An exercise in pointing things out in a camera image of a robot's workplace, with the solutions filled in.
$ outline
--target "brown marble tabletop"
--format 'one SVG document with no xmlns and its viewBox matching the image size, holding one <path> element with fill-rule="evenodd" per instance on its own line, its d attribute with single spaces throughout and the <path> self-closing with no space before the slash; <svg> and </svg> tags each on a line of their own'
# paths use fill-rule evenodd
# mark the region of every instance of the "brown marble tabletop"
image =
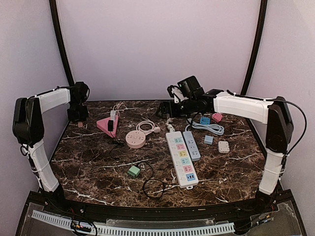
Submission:
<svg viewBox="0 0 315 236">
<path fill-rule="evenodd" d="M 244 118 L 223 115 L 225 128 L 222 136 L 205 130 L 193 130 L 201 153 L 194 162 L 199 184 L 191 190 L 178 186 L 169 153 L 165 122 L 155 116 L 160 101 L 125 101 L 120 107 L 117 138 L 135 130 L 137 123 L 148 118 L 160 128 L 160 133 L 147 136 L 140 149 L 126 144 L 117 147 L 113 139 L 96 127 L 96 121 L 109 117 L 117 102 L 87 102 L 90 117 L 82 128 L 69 124 L 52 158 L 51 166 L 62 184 L 67 199 L 121 207 L 191 207 L 235 202 L 253 198 L 262 177 L 265 159 Z M 175 118 L 173 126 L 184 131 L 186 120 Z M 212 145 L 204 144 L 205 135 L 214 137 Z M 230 153 L 218 151 L 218 142 L 228 141 Z M 128 169 L 140 161 L 147 161 L 154 170 L 154 178 L 165 183 L 160 200 L 144 195 L 142 185 L 151 177 L 152 170 L 140 163 L 140 175 L 132 178 Z M 162 192 L 160 182 L 146 185 L 151 196 Z"/>
</svg>

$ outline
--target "power strip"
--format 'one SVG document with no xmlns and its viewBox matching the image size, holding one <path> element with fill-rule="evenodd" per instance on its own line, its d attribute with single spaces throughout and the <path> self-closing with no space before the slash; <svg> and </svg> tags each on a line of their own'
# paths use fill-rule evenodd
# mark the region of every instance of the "power strip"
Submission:
<svg viewBox="0 0 315 236">
<path fill-rule="evenodd" d="M 191 131 L 185 131 L 183 132 L 183 136 L 185 139 L 185 143 L 188 147 L 188 151 L 191 157 L 192 161 L 199 161 L 201 158 L 199 149 L 197 147 L 197 144 L 195 142 L 195 139 L 193 138 Z"/>
<path fill-rule="evenodd" d="M 179 186 L 192 189 L 199 183 L 195 168 L 193 167 L 188 149 L 180 131 L 166 133 L 166 139 L 171 152 Z"/>
</svg>

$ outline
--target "pink small object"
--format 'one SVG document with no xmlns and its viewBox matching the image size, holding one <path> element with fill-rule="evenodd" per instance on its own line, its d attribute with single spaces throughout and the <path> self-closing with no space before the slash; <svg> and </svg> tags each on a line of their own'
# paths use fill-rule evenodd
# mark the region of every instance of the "pink small object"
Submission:
<svg viewBox="0 0 315 236">
<path fill-rule="evenodd" d="M 111 138 L 116 137 L 116 131 L 117 131 L 117 124 L 118 124 L 118 115 L 116 115 L 115 120 L 114 120 L 114 128 L 113 131 L 108 131 L 108 121 L 110 120 L 110 117 L 98 120 L 96 122 L 96 126 L 103 131 L 105 134 L 107 134 Z"/>
<path fill-rule="evenodd" d="M 214 113 L 212 115 L 212 119 L 216 122 L 219 123 L 222 120 L 222 115 L 220 113 Z"/>
</svg>

